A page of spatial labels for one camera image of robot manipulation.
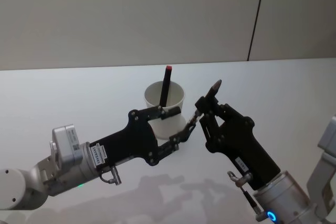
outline barcode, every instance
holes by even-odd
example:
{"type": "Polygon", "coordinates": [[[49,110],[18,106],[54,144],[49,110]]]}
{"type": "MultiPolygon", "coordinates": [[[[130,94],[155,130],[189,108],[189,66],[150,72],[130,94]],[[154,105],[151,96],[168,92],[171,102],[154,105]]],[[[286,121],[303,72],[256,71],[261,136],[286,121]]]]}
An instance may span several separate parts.
{"type": "Polygon", "coordinates": [[[78,144],[74,144],[74,145],[72,146],[72,148],[74,148],[74,149],[73,149],[74,151],[79,150],[79,145],[78,145],[78,144]]]}

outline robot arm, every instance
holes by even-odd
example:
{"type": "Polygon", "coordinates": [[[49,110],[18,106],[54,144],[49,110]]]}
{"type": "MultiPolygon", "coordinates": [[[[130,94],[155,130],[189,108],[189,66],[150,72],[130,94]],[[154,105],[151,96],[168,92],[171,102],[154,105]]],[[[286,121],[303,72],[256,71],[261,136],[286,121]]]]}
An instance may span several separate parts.
{"type": "Polygon", "coordinates": [[[228,104],[219,105],[215,95],[222,81],[217,81],[208,94],[195,104],[197,110],[186,128],[174,138],[184,139],[194,129],[198,118],[206,138],[206,148],[211,153],[223,153],[241,173],[238,178],[228,175],[239,187],[256,213],[256,220],[269,218],[280,224],[328,223],[325,217],[334,207],[330,180],[336,169],[336,116],[327,127],[319,147],[325,150],[308,181],[310,198],[287,172],[280,168],[253,136],[254,122],[242,116],[228,104]],[[216,116],[224,120],[218,125],[216,116]],[[254,198],[243,189],[249,184],[254,198]]]}
{"type": "Polygon", "coordinates": [[[4,169],[0,171],[0,209],[33,210],[48,196],[55,196],[92,179],[121,183],[116,166],[135,157],[154,166],[178,149],[180,141],[168,141],[158,146],[148,121],[162,120],[181,112],[179,107],[164,111],[161,106],[129,112],[127,126],[93,143],[80,144],[73,125],[52,131],[51,155],[30,171],[4,169]],[[105,179],[104,173],[112,178],[105,179]]]}

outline blue led ring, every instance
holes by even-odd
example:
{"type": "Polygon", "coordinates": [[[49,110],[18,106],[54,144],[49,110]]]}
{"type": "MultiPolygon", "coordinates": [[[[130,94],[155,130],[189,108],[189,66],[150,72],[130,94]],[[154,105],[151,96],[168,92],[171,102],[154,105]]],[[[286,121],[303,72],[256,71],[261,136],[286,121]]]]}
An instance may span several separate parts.
{"type": "Polygon", "coordinates": [[[267,212],[267,216],[268,216],[268,218],[269,218],[271,221],[273,221],[273,222],[275,222],[275,221],[277,220],[277,217],[276,217],[275,214],[273,214],[271,211],[268,211],[268,212],[267,212]]]}

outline black marker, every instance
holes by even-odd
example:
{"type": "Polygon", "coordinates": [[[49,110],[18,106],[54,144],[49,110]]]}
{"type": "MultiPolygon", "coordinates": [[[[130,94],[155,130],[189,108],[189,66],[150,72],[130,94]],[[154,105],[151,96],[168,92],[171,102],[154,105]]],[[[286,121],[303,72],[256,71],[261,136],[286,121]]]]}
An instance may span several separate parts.
{"type": "Polygon", "coordinates": [[[159,104],[161,107],[167,106],[171,74],[172,74],[172,66],[166,66],[166,72],[164,73],[161,96],[160,96],[160,104],[159,104]]]}

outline cup rim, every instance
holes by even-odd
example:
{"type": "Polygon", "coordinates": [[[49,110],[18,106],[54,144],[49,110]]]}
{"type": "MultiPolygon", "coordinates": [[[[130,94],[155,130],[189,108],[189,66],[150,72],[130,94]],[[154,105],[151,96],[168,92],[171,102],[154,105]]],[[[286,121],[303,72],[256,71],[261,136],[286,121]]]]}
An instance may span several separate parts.
{"type": "MultiPolygon", "coordinates": [[[[152,107],[155,107],[155,106],[157,106],[157,105],[153,105],[152,103],[150,103],[150,102],[146,99],[145,94],[146,94],[146,90],[147,90],[151,85],[154,85],[154,84],[156,84],[156,83],[158,83],[158,82],[163,82],[163,81],[156,81],[156,82],[153,82],[152,84],[150,84],[150,85],[145,89],[145,92],[143,92],[143,98],[144,98],[145,102],[148,103],[148,104],[149,104],[150,106],[152,106],[152,107]]],[[[175,81],[171,81],[171,83],[174,83],[174,84],[178,85],[178,86],[182,89],[183,96],[182,96],[182,98],[178,101],[178,103],[176,103],[176,104],[174,104],[174,105],[171,105],[171,106],[163,107],[163,108],[165,108],[165,109],[172,109],[172,108],[178,106],[178,104],[181,104],[181,103],[183,102],[184,97],[185,97],[185,92],[184,92],[184,89],[182,88],[182,86],[179,85],[179,84],[178,84],[177,82],[175,82],[175,81]]]]}

